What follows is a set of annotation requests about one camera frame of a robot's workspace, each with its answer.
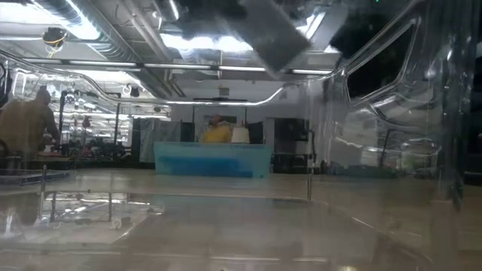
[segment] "blue plastic bin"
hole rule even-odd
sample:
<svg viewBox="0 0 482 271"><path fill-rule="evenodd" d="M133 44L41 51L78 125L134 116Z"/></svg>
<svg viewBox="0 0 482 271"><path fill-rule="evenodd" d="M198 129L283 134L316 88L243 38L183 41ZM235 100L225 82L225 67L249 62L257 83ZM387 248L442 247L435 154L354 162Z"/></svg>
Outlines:
<svg viewBox="0 0 482 271"><path fill-rule="evenodd" d="M266 178L272 149L266 145L155 142L160 175Z"/></svg>

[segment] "lamp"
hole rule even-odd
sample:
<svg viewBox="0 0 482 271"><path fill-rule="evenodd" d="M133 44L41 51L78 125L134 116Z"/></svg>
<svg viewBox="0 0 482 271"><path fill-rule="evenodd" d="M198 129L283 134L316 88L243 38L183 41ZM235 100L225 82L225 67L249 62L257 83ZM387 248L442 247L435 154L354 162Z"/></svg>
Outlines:
<svg viewBox="0 0 482 271"><path fill-rule="evenodd" d="M249 131L245 127L234 127L231 143L249 144Z"/></svg>

